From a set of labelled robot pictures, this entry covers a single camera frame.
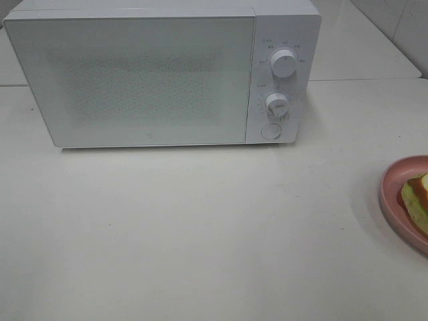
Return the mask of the round white door button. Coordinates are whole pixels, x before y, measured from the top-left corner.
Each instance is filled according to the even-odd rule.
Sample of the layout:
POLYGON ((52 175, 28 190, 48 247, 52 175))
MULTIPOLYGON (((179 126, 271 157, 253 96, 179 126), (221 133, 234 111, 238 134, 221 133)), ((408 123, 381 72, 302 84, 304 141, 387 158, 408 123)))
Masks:
POLYGON ((261 135, 265 139, 277 139, 281 136, 281 134, 282 127, 279 124, 266 124, 261 130, 261 135))

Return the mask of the pink round plate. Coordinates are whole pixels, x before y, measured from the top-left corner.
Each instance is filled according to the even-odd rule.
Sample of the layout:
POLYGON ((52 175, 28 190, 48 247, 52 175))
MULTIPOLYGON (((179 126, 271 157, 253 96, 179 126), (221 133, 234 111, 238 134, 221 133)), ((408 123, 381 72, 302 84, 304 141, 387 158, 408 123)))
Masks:
POLYGON ((401 198, 408 179, 427 172, 427 156, 408 156, 393 162, 383 173, 379 200, 383 216, 392 230, 409 246, 427 256, 427 235, 411 220, 401 198))

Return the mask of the sandwich with white bread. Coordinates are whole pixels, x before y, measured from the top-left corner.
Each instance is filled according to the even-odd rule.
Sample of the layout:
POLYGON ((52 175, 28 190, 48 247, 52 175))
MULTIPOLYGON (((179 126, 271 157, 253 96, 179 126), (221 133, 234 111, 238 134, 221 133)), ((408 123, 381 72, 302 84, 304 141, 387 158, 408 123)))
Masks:
POLYGON ((427 173, 408 179, 403 184, 400 195, 413 225, 427 235, 427 173))

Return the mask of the white lower microwave knob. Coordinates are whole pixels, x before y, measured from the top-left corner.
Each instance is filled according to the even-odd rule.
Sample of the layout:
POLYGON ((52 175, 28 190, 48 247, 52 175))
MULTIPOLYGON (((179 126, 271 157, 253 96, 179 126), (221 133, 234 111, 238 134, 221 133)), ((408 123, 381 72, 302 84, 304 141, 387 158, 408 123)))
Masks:
POLYGON ((286 94, 273 93, 265 99, 265 109, 271 117, 285 116, 290 108, 290 101, 286 94))

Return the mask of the white microwave knob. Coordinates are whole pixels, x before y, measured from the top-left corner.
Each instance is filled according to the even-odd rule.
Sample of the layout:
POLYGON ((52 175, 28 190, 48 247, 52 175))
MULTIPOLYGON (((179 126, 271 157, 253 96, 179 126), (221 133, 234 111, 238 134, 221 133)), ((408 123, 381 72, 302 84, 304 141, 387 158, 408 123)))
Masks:
POLYGON ((275 51, 270 58, 270 67, 274 76, 288 78, 297 69, 297 54, 288 47, 275 51))
POLYGON ((271 117, 285 116, 290 108, 290 101, 286 94, 273 93, 265 99, 265 109, 271 117))

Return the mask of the white upper microwave knob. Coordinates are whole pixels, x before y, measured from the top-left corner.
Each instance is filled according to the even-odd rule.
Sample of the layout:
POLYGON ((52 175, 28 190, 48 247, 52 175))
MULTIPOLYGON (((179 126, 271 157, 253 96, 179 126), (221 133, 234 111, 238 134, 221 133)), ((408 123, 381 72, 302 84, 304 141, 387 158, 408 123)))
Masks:
POLYGON ((270 67, 274 76, 288 78, 297 69, 297 54, 288 47, 275 51, 270 58, 270 67))

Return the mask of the white microwave oven body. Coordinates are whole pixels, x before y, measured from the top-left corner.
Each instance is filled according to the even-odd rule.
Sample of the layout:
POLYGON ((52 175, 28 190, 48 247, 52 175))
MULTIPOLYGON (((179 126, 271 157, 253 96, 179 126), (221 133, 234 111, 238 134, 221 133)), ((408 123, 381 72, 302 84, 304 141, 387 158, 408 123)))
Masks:
POLYGON ((295 141, 322 21, 310 1, 22 1, 4 18, 3 25, 6 30, 6 22, 15 20, 226 17, 252 17, 255 20, 245 139, 233 144, 295 141), (278 78, 272 73, 270 58, 275 51, 285 47, 297 54, 298 65, 290 77, 278 78), (285 116, 276 118, 267 114, 265 99, 273 93, 288 96, 290 108, 285 116), (266 124, 279 124, 281 136, 265 139, 261 130, 266 124))

